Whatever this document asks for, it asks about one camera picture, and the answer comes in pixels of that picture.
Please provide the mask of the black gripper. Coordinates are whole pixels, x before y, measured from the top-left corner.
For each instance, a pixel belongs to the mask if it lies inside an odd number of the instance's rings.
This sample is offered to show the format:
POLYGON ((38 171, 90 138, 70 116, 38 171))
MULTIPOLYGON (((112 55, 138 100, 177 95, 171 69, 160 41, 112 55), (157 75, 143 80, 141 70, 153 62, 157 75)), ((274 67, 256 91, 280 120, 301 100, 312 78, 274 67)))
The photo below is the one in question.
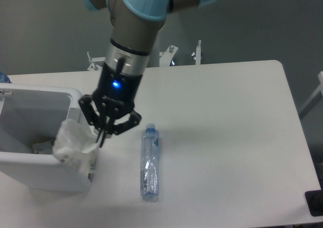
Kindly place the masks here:
POLYGON ((89 126, 98 131, 97 140, 101 148, 107 137, 120 135, 139 125, 141 115, 134 109, 134 98, 142 76, 116 75, 114 69, 103 65, 98 87, 92 95, 85 94, 79 100, 79 106, 89 126), (98 115, 92 105, 95 103, 98 115), (129 119, 115 125, 115 119, 108 117, 123 117, 129 113, 129 119))

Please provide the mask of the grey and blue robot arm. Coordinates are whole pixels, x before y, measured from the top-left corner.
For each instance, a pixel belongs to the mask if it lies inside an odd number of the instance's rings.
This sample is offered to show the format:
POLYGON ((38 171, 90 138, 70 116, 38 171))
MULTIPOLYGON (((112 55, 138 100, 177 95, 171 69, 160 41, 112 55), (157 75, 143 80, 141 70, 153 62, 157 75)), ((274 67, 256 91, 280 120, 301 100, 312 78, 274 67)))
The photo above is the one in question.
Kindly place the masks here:
POLYGON ((98 131, 100 145, 139 125, 134 99, 167 15, 215 1, 84 0, 90 10, 108 9, 113 26, 98 86, 79 100, 88 124, 98 131))

